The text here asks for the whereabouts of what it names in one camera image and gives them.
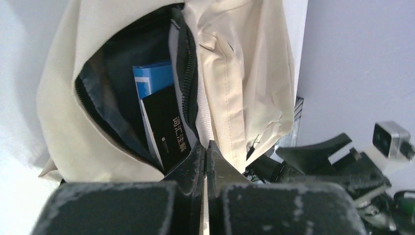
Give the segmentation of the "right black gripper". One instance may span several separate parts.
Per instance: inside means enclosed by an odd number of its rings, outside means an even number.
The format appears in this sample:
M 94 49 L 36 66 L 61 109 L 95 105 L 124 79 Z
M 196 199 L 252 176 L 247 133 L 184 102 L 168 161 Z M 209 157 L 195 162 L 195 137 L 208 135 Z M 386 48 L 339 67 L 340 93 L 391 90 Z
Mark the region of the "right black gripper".
M 246 169 L 254 183 L 330 182 L 342 186 L 353 199 L 370 235 L 412 235 L 415 232 L 415 192 L 387 194 L 391 183 L 365 152 L 351 148 L 339 160 L 329 158 L 351 143 L 346 134 L 302 147 L 280 147 L 282 162 L 262 155 Z

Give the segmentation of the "blue notebook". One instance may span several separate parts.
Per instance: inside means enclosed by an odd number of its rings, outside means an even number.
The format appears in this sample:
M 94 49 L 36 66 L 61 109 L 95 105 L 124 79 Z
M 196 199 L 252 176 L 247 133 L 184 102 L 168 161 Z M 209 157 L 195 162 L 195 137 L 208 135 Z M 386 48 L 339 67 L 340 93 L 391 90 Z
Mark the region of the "blue notebook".
M 169 60 L 133 66 L 133 75 L 139 99 L 174 84 L 172 64 Z

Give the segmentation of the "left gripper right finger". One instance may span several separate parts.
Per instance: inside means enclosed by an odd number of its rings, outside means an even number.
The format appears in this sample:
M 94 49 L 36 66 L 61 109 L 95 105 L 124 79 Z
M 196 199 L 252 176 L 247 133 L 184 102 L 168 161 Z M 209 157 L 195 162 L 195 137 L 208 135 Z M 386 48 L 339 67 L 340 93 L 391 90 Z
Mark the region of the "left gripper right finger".
M 253 184 L 207 148 L 209 232 L 212 235 L 364 235 L 351 197 L 334 183 Z

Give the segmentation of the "beige canvas student bag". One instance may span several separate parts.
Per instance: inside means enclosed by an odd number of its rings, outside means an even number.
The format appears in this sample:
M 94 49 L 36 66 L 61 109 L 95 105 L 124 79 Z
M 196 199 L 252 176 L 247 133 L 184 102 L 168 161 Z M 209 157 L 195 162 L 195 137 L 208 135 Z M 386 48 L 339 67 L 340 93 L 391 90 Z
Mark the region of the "beige canvas student bag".
M 187 153 L 215 141 L 239 172 L 294 124 L 295 63 L 281 0 L 70 0 L 46 59 L 37 113 L 50 157 L 41 177 L 159 181 L 133 68 L 173 67 L 153 102 Z

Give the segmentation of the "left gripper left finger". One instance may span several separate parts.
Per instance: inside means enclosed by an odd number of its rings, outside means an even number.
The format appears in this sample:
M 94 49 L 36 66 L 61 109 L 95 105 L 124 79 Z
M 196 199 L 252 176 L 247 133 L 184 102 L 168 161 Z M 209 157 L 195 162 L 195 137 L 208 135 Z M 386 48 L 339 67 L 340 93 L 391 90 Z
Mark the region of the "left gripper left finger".
M 47 200 L 34 235 L 199 235 L 200 143 L 159 182 L 65 183 Z

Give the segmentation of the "black booklet with gold emblem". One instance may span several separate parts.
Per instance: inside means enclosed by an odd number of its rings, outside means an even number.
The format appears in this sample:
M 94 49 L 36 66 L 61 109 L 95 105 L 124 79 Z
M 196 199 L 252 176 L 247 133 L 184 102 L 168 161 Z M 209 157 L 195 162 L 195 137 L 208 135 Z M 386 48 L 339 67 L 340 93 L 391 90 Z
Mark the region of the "black booklet with gold emblem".
M 140 100 L 150 149 L 168 173 L 190 153 L 191 146 L 179 113 L 174 85 Z

